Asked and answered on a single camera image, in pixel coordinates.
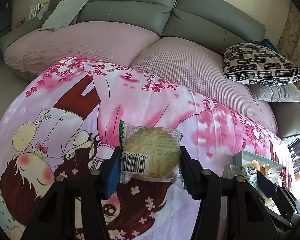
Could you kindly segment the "pink sofa cover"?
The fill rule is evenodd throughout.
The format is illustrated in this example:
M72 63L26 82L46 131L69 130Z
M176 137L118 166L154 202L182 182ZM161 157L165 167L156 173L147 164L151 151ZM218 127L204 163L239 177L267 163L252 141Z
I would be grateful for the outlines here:
M221 55L182 38L160 38L150 30L117 22L83 22L57 31L30 30L23 25L0 38L0 48L8 66L33 74L75 55L151 73L277 132L270 105L255 100L246 85L225 78Z

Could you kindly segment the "clear pack round crackers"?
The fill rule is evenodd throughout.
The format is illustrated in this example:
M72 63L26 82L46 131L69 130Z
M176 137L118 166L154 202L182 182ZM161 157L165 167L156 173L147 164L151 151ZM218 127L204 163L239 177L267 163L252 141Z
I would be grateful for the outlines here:
M132 178L150 182L179 180L182 138L175 128L133 126L120 120L120 182L126 184Z

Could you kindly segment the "light green white packet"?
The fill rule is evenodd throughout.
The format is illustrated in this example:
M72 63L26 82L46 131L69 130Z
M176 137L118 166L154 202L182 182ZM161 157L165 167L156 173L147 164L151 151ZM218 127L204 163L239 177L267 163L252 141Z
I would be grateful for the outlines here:
M232 179L235 176L242 176L252 187L258 189L257 185L257 168L236 166L234 164L226 164L222 174L223 178Z

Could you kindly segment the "patterned beige curtain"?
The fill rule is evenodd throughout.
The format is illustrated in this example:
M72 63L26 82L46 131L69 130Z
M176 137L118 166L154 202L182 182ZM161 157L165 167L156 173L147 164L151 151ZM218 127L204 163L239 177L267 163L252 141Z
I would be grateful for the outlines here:
M279 52L300 68L300 12L291 3L285 27L277 43Z

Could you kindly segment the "teal white box lid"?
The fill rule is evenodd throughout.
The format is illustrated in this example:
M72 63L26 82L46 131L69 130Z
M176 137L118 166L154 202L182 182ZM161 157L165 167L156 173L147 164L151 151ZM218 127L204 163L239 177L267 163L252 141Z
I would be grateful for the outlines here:
M265 169L266 177L273 183L279 186L283 185L286 178L286 167L271 159L267 159L261 155L241 151L232 157L232 163L236 166L251 166L252 163L258 163L260 172L261 168Z

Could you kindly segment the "black white patterned pillow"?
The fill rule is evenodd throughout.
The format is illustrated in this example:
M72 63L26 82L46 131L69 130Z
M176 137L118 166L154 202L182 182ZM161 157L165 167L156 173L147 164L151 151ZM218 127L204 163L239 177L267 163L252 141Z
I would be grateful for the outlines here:
M245 85L283 86L300 80L300 68L279 53L255 43L223 51L224 76Z

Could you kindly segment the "light grey cushion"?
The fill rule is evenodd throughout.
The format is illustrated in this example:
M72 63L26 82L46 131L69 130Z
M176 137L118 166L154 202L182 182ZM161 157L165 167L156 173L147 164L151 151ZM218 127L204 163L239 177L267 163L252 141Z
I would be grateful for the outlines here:
M45 20L41 30L57 31L67 27L89 0L62 0L53 13Z

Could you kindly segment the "cartoon girl pink cloth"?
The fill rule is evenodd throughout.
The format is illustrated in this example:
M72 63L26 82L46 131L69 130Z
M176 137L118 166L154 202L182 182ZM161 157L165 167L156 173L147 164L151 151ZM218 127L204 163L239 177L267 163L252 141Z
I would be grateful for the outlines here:
M153 74L83 56L40 74L0 120L0 227L20 239L57 176L81 178L119 145L119 124L174 128L205 168L222 174L242 150L286 167L287 146L269 129L216 100Z

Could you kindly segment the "orange jelly cup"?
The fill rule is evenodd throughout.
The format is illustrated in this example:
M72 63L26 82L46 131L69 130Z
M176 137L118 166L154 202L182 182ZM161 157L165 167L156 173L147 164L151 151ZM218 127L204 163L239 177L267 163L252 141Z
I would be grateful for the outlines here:
M260 170L260 164L257 160L253 160L251 163L249 163L247 166L254 167L257 170Z

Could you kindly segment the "grey sofa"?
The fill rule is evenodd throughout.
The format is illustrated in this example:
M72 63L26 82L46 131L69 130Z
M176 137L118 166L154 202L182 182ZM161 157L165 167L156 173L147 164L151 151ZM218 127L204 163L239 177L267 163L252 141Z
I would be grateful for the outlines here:
M23 25L30 30L41 30L60 1L50 0L42 18L33 18ZM134 25L160 38L177 37L194 42L221 57L225 48L240 41L260 41L266 34L262 23L224 0L89 0L69 26L83 22ZM275 115L276 134L288 144L299 139L299 105L267 103Z

